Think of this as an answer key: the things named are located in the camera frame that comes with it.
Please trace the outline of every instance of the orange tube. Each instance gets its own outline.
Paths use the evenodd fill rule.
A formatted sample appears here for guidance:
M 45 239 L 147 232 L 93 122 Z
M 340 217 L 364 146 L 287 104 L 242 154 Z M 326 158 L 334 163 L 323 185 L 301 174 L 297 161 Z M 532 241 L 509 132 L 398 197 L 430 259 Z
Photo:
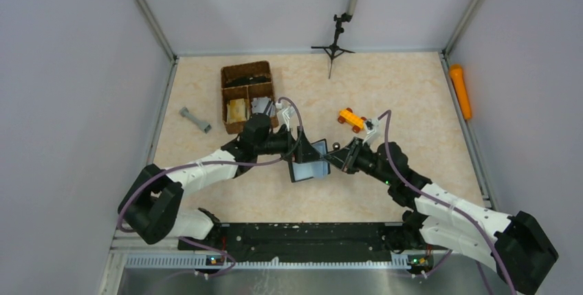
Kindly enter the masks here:
M 472 109 L 470 108 L 470 100 L 467 97 L 468 93 L 466 92 L 465 84 L 463 83 L 463 69 L 461 69 L 460 65 L 453 65 L 450 67 L 450 77 L 454 83 L 463 119 L 469 120 L 472 118 Z

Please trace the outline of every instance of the gray floor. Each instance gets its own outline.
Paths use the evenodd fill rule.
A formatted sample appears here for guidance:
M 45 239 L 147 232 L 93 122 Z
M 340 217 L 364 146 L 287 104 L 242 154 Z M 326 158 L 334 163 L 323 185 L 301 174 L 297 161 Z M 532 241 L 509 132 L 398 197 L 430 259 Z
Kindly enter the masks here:
M 209 281 L 184 271 L 167 278 L 176 272 L 180 270 L 126 269 L 118 295 L 487 294 L 476 264 L 462 256 L 451 256 L 423 281 L 395 276 L 402 272 L 394 270 L 234 270 Z M 485 267 L 485 272 L 495 294 L 508 292 L 493 271 Z

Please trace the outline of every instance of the black tripod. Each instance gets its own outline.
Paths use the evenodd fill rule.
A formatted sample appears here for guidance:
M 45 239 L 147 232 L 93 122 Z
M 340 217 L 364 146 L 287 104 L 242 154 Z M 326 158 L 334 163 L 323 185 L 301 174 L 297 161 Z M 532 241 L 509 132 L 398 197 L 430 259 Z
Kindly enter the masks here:
M 354 51 L 342 49 L 338 46 L 338 38 L 340 38 L 340 34 L 344 32 L 344 28 L 342 27 L 343 22 L 350 22 L 352 19 L 351 15 L 347 15 L 344 13 L 340 17 L 336 14 L 334 15 L 334 21 L 336 21 L 336 31 L 334 32 L 334 43 L 330 44 L 330 46 L 312 46 L 312 49 L 322 49 L 328 56 L 330 57 L 330 70 L 328 71 L 328 79 L 332 76 L 332 64 L 334 63 L 334 59 L 346 53 L 354 53 Z

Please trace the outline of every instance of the table surface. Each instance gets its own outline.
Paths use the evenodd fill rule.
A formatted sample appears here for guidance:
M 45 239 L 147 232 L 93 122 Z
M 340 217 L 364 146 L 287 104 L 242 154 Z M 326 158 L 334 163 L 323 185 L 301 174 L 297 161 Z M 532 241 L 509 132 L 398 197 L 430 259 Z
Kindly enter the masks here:
M 161 168 L 185 164 L 234 138 L 221 120 L 220 69 L 261 60 L 271 65 L 276 97 L 287 96 L 298 105 L 308 140 L 326 138 L 329 149 L 333 142 L 344 146 L 355 134 L 337 122 L 339 110 L 350 107 L 372 118 L 392 109 L 389 140 L 400 145 L 410 167 L 483 205 L 436 52 L 345 54 L 334 61 L 330 80 L 325 54 L 180 58 L 154 162 Z M 212 130 L 204 134 L 181 117 L 184 106 Z M 381 143 L 379 138 L 371 146 Z M 291 183 L 287 163 L 280 162 L 213 184 L 182 204 L 230 222 L 401 221 L 405 209 L 387 188 L 363 173 L 346 175 L 334 167 L 323 179 Z

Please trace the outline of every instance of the orange toy car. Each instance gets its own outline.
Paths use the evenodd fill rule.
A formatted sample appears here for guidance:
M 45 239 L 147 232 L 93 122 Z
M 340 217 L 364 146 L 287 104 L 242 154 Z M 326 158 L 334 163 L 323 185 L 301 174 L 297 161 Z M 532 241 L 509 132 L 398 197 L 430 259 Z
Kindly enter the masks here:
M 354 133 L 359 133 L 360 130 L 364 128 L 364 121 L 366 121 L 366 118 L 364 116 L 359 118 L 354 115 L 351 108 L 341 110 L 340 116 L 338 116 L 338 123 L 344 124 L 345 122 L 348 122 L 348 124 L 352 126 L 352 131 Z

